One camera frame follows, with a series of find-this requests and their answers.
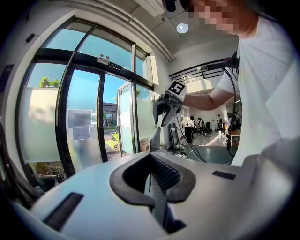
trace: black slot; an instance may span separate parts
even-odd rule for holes
[[[230,180],[234,180],[235,177],[236,177],[235,174],[228,173],[228,172],[214,171],[212,174],[213,174],[213,175],[216,175],[216,176],[218,176],[218,177],[221,177],[221,178],[227,178],[227,179],[230,179]]]
[[[44,223],[59,231],[82,200],[83,195],[70,193],[44,220]]]

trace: sky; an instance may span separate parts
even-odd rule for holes
[[[56,48],[73,51],[84,33],[63,29],[47,46],[47,48]],[[98,57],[99,54],[109,56],[110,61],[130,69],[131,53],[103,39],[90,35],[80,49],[81,53]],[[27,87],[39,87],[39,82],[43,77],[49,80],[61,80],[66,65],[37,63],[30,75]],[[136,73],[143,75],[143,61],[136,58]],[[99,75],[80,70],[75,70],[68,93],[67,108],[70,109],[93,109],[96,111],[96,99],[98,93]],[[116,103],[114,97],[117,96],[117,89],[127,81],[115,76],[105,75],[103,102]],[[140,88],[140,99],[149,99],[149,91],[146,88]]]

